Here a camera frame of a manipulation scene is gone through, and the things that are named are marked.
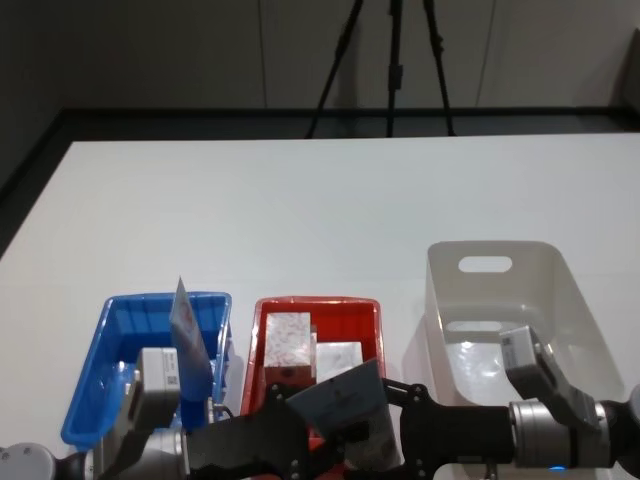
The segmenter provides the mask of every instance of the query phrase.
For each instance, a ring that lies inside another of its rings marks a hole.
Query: tripod leg
[[[451,107],[449,105],[449,94],[447,93],[447,82],[444,77],[444,67],[442,66],[442,37],[438,32],[438,24],[436,22],[436,7],[434,0],[424,0],[424,10],[427,14],[427,24],[429,25],[429,39],[431,41],[431,49],[436,60],[436,69],[438,70],[438,83],[440,84],[440,94],[442,95],[442,107],[444,109],[444,117],[447,122],[447,134],[455,137],[453,130],[453,118],[451,115]]]
[[[400,34],[402,32],[402,0],[391,0],[391,59],[389,60],[389,77],[387,88],[389,102],[387,105],[387,137],[393,137],[393,117],[396,108],[396,90],[402,88],[402,65],[400,65]]]
[[[316,125],[318,124],[320,114],[324,109],[324,103],[327,101],[327,97],[329,96],[329,91],[331,90],[333,80],[336,77],[336,73],[338,73],[340,62],[342,61],[342,57],[344,57],[344,53],[347,51],[347,47],[349,47],[351,34],[353,33],[353,29],[356,26],[356,22],[358,21],[358,15],[360,15],[363,1],[364,0],[354,0],[353,2],[353,7],[351,7],[351,12],[349,12],[349,18],[347,18],[347,23],[345,23],[342,33],[340,34],[340,38],[338,39],[338,45],[336,46],[336,51],[333,58],[333,65],[331,65],[331,71],[329,72],[327,82],[325,83],[324,89],[322,90],[322,95],[320,95],[320,101],[318,102],[316,111],[313,114],[313,119],[311,120],[309,131],[304,138],[313,138],[313,132],[315,131]]]

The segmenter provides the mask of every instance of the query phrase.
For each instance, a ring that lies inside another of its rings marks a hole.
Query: dark floor
[[[64,112],[0,190],[0,255],[26,218],[73,141],[300,139],[310,117],[302,114]],[[322,118],[315,138],[378,138],[382,115]],[[458,136],[640,132],[640,118],[622,111],[456,115]],[[409,114],[395,121],[396,137],[445,136],[441,116]]]

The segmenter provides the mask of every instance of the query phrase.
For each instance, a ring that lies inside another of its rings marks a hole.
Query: white plastic bin
[[[429,248],[426,326],[435,396],[446,405],[520,400],[498,334],[532,326],[571,383],[596,399],[623,385],[560,252],[541,242],[444,242]]]

